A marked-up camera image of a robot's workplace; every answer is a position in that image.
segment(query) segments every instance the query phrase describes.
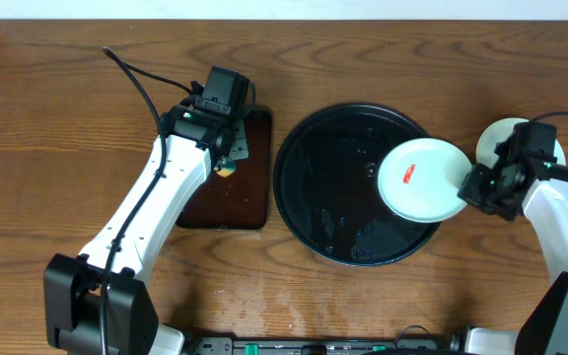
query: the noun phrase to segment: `white backdrop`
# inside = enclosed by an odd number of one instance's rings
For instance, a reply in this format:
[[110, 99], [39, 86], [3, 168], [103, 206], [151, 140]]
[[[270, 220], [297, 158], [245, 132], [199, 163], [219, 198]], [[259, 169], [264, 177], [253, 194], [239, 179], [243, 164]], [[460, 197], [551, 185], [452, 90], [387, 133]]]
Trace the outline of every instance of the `white backdrop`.
[[0, 0], [0, 19], [568, 20], [568, 0]]

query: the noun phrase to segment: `round black tray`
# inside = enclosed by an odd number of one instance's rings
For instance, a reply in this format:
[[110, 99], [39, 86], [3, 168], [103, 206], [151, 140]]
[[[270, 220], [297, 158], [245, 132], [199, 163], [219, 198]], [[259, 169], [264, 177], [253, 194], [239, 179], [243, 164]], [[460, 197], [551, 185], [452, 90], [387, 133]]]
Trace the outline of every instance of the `round black tray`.
[[319, 255], [356, 266], [399, 261], [440, 226], [405, 220], [378, 194], [387, 153], [427, 137], [406, 115], [383, 106], [350, 104], [314, 113], [286, 138], [277, 155], [277, 208], [293, 234]]

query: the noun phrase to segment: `wooden table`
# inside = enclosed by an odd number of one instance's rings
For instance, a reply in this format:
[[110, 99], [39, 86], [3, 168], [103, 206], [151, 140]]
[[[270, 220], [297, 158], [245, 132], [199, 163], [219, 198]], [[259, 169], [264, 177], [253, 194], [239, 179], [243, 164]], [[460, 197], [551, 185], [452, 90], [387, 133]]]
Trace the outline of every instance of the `wooden table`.
[[[150, 154], [150, 113], [103, 45], [184, 83], [212, 64], [250, 77], [275, 114], [272, 162], [337, 103], [395, 107], [472, 156], [497, 118], [568, 109], [568, 23], [0, 21], [0, 354], [55, 352], [43, 270], [96, 234]], [[159, 110], [182, 97], [142, 81]], [[568, 161], [568, 118], [552, 122]], [[161, 321], [266, 337], [513, 330], [549, 287], [523, 218], [466, 208], [406, 260], [354, 268], [304, 247], [269, 198], [261, 231], [171, 232], [150, 288]]]

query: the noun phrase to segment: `red object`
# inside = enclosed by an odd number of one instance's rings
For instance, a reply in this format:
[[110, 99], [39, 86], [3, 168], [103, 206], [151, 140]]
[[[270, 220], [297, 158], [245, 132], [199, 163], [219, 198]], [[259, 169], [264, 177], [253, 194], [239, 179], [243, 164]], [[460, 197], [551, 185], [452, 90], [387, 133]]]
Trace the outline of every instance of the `red object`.
[[411, 181], [411, 176], [413, 175], [413, 172], [415, 172], [415, 164], [411, 164], [409, 169], [406, 170], [406, 174], [404, 175], [402, 182], [409, 183]]

